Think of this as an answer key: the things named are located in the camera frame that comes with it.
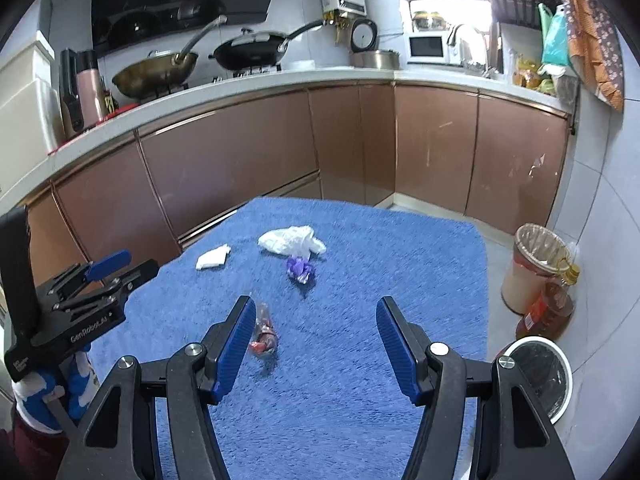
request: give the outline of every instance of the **jar with yellow lid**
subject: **jar with yellow lid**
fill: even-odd
[[[550,280],[529,307],[516,327],[516,339],[539,335],[554,340],[561,335],[574,313],[575,305],[569,296],[569,289],[580,276],[580,267],[569,264],[558,279]]]

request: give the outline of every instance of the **metal screw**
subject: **metal screw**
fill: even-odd
[[[507,370],[510,370],[516,365],[516,361],[514,361],[512,357],[509,357],[507,355],[501,355],[500,357],[498,357],[498,364],[502,368],[506,368]]]
[[[431,343],[429,350],[436,355],[447,355],[449,353],[449,347],[444,343]]]
[[[118,368],[126,370],[127,368],[131,368],[135,362],[136,358],[133,357],[133,355],[125,355],[118,359]]]
[[[188,356],[196,356],[202,353],[202,345],[200,343],[189,343],[184,348],[184,353]]]

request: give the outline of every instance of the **white tissue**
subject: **white tissue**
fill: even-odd
[[[311,253],[323,254],[326,251],[326,245],[314,238],[314,230],[308,225],[269,231],[258,238],[258,245],[271,253],[300,256],[305,260]]]
[[[209,267],[219,267],[225,264],[226,256],[231,252],[231,247],[224,244],[220,247],[204,253],[196,262],[196,270],[209,269]]]

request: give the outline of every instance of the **orange curtain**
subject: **orange curtain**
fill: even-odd
[[[569,56],[576,73],[619,112],[625,101],[622,51],[616,29],[598,0],[562,0],[567,18]]]

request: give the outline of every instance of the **brown cabinet door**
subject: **brown cabinet door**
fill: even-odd
[[[142,139],[174,232],[318,169],[305,92],[235,105]]]
[[[545,225],[566,140],[566,120],[482,96],[466,214],[510,234],[527,222]]]
[[[476,143],[478,96],[396,87],[396,191],[464,213]]]
[[[360,86],[364,195],[376,205],[396,189],[396,108],[391,85]]]
[[[320,200],[322,198],[320,179],[318,178],[312,182],[307,182],[293,191],[289,191],[284,196],[292,198],[315,198],[316,200]]]
[[[364,148],[357,86],[309,92],[311,118],[326,200],[365,203]]]
[[[86,259],[47,191],[29,207],[31,269],[36,285]]]
[[[122,249],[132,264],[180,255],[136,143],[129,144],[56,186],[62,209],[89,258]]]

